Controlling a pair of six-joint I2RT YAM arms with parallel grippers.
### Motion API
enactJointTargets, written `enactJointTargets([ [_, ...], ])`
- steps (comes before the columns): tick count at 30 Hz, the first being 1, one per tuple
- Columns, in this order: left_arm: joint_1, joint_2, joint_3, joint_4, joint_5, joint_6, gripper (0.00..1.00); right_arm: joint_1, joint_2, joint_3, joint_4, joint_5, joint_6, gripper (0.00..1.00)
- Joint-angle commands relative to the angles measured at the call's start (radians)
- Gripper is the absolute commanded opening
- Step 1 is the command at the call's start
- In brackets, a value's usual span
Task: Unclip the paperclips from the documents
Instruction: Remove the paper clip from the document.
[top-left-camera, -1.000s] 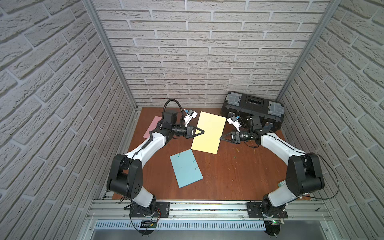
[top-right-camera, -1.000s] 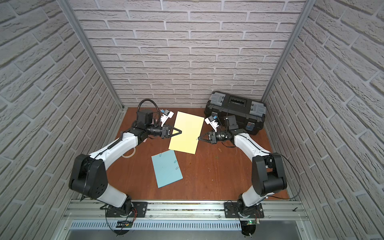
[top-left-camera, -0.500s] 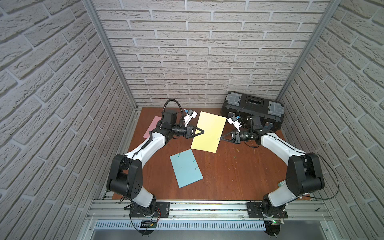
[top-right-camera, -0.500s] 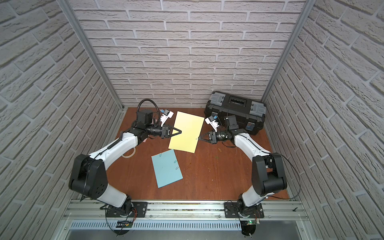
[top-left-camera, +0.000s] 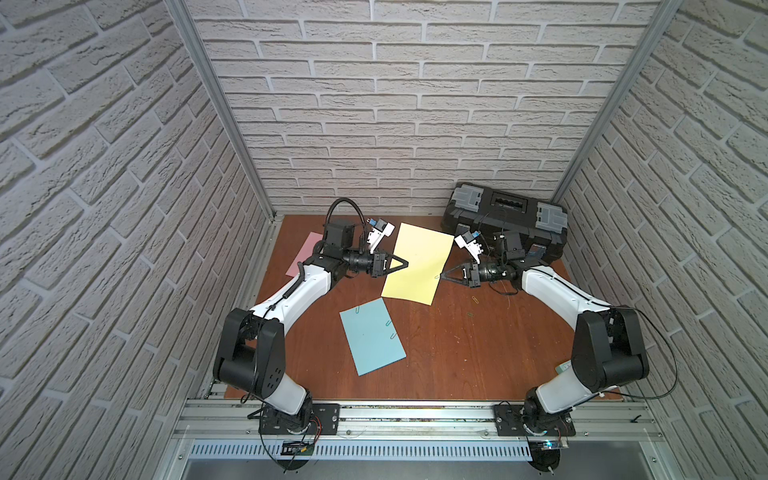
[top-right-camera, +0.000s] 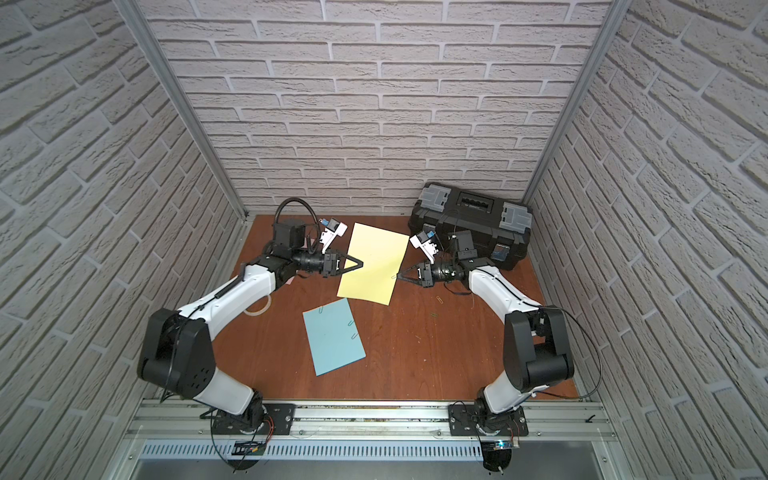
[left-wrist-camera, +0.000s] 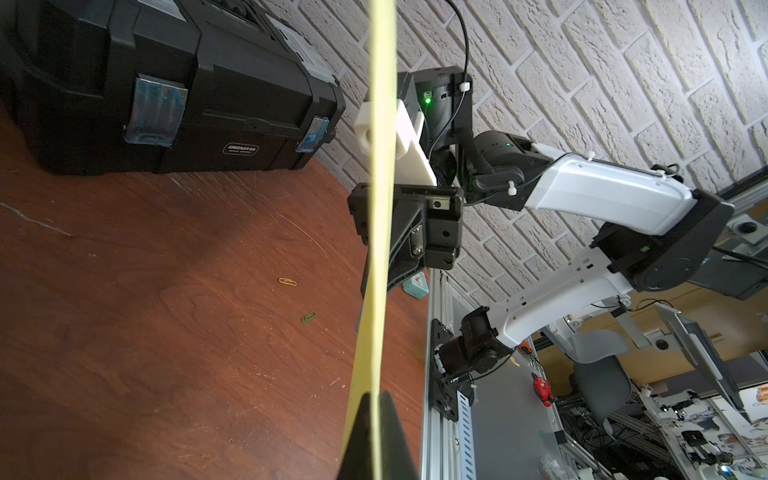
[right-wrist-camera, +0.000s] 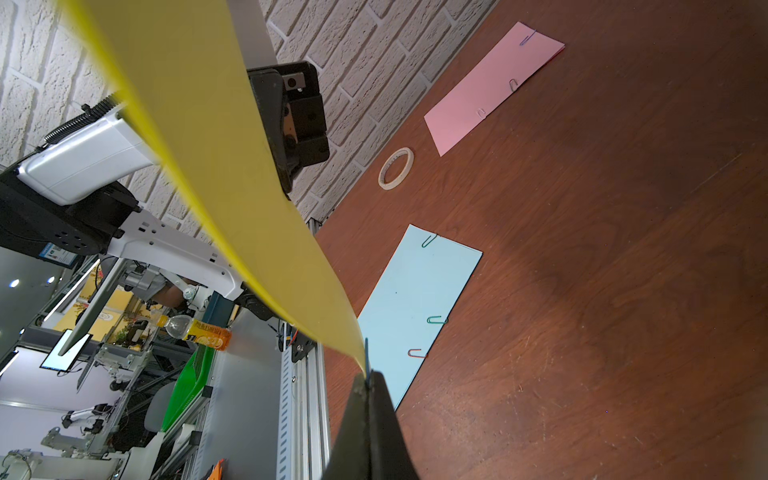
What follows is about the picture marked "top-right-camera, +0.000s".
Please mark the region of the yellow paper sheet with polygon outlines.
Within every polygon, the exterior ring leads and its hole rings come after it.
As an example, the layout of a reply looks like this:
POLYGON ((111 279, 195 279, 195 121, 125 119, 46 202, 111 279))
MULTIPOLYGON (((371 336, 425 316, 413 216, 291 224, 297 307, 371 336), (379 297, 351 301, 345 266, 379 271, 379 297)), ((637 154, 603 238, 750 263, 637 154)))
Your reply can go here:
POLYGON ((405 234, 355 223, 347 255, 363 266, 342 275, 337 296, 388 306, 408 243, 405 234))

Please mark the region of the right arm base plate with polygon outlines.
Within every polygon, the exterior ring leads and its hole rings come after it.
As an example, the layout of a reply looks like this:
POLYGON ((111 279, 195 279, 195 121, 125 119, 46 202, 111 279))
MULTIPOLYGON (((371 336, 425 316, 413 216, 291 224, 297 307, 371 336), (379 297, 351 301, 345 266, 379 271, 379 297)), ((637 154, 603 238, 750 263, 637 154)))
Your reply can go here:
POLYGON ((491 413, 481 404, 455 401, 448 405, 448 425, 452 436, 525 437, 529 434, 522 408, 491 413))

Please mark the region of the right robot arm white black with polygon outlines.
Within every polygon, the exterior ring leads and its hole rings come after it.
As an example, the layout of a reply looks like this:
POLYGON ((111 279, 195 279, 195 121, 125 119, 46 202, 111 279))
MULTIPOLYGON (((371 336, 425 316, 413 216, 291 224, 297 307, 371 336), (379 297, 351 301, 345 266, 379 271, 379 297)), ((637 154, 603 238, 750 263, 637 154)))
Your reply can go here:
POLYGON ((430 288, 439 282, 459 281, 482 299, 504 324, 504 370, 480 390, 470 418, 482 435, 523 428, 515 413, 534 394, 573 377, 575 365, 566 328, 565 311, 544 306, 526 296, 501 273, 494 261, 482 257, 469 231, 453 234, 448 258, 438 260, 433 232, 409 238, 427 260, 397 274, 402 281, 430 288))

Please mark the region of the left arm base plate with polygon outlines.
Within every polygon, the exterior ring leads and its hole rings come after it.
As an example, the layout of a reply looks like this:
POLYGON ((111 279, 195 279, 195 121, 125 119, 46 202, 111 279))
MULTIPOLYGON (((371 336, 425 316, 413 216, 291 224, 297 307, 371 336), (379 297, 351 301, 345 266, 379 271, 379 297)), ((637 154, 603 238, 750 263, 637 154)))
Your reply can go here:
POLYGON ((211 431, 215 435, 288 435, 296 408, 293 403, 257 402, 241 415, 216 412, 211 418, 211 431))

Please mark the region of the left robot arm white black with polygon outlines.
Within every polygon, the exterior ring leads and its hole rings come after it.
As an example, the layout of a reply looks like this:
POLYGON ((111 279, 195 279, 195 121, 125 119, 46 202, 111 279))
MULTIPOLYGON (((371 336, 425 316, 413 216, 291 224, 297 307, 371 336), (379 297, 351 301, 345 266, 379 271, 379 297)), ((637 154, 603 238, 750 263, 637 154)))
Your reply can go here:
POLYGON ((344 223, 313 215, 310 222, 272 222, 272 238, 262 253, 243 263, 235 277, 211 293, 177 309, 161 308, 148 319, 137 375, 175 394, 213 409, 234 429, 255 433, 266 424, 260 392, 216 365, 213 341, 225 327, 258 300, 271 295, 299 272, 323 277, 349 272, 349 255, 332 248, 346 233, 344 223))

